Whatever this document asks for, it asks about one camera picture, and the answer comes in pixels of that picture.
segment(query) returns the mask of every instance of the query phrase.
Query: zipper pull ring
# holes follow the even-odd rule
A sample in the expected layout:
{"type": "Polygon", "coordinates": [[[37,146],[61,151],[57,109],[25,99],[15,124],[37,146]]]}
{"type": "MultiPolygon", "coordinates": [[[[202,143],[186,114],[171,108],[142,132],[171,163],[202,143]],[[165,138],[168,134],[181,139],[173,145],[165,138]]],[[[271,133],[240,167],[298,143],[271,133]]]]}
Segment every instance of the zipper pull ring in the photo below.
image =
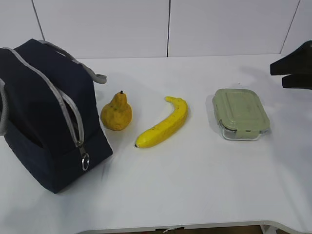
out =
{"type": "Polygon", "coordinates": [[[85,149],[83,147],[83,142],[81,140],[79,140],[77,142],[77,146],[78,146],[80,154],[81,154],[81,167],[82,167],[82,170],[86,171],[88,169],[89,163],[90,163],[89,154],[85,151],[85,149]]]}

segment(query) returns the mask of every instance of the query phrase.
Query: lunch bag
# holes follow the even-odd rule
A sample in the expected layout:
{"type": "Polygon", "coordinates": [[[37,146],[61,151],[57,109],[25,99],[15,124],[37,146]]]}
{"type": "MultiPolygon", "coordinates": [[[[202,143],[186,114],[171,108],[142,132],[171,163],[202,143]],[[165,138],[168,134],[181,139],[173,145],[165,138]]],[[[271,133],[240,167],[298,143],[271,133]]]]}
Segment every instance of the lunch bag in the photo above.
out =
{"type": "Polygon", "coordinates": [[[0,135],[54,193],[113,153],[93,81],[105,83],[106,76],[47,41],[0,49],[0,135]]]}

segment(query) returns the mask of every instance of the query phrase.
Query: green plastic lid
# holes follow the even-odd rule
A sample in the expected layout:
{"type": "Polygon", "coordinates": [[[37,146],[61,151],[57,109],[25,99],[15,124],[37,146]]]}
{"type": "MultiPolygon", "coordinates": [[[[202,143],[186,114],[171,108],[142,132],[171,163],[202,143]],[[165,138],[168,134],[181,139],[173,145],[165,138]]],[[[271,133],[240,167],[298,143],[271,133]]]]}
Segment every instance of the green plastic lid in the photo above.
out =
{"type": "Polygon", "coordinates": [[[257,94],[248,89],[219,89],[213,98],[215,117],[239,139],[256,138],[270,127],[257,94]]]}

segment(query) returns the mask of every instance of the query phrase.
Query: banana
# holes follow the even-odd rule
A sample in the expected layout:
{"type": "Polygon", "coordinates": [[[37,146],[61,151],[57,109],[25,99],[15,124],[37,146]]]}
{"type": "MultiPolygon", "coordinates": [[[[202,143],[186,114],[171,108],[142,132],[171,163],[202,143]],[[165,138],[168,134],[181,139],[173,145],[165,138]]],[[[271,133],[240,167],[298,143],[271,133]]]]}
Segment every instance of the banana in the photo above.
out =
{"type": "Polygon", "coordinates": [[[169,138],[185,123],[188,115],[187,102],[175,97],[166,97],[165,100],[171,102],[175,110],[162,122],[142,133],[136,140],[136,147],[150,148],[155,146],[169,138]]]}

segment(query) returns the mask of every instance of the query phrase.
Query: bag handle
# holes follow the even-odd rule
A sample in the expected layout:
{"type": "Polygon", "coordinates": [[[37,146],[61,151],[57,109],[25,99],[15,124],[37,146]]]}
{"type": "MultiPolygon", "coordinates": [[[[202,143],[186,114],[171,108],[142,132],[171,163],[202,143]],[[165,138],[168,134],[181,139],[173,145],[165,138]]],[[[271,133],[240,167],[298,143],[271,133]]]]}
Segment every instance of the bag handle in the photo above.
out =
{"type": "Polygon", "coordinates": [[[0,136],[4,136],[7,130],[7,122],[9,117],[9,106],[4,90],[5,83],[0,79],[0,94],[2,99],[2,111],[0,110],[0,136]]]}
{"type": "Polygon", "coordinates": [[[45,40],[38,40],[40,43],[44,44],[44,45],[48,45],[50,47],[52,47],[55,51],[59,52],[60,54],[66,56],[67,58],[69,58],[71,61],[73,61],[74,63],[80,64],[85,70],[86,72],[92,77],[93,81],[99,84],[105,84],[106,83],[106,76],[105,75],[101,75],[101,74],[95,74],[94,71],[92,71],[92,69],[90,69],[89,67],[87,67],[86,65],[84,65],[83,63],[77,61],[71,54],[69,54],[67,51],[63,50],[62,48],[48,42],[45,40]]]}

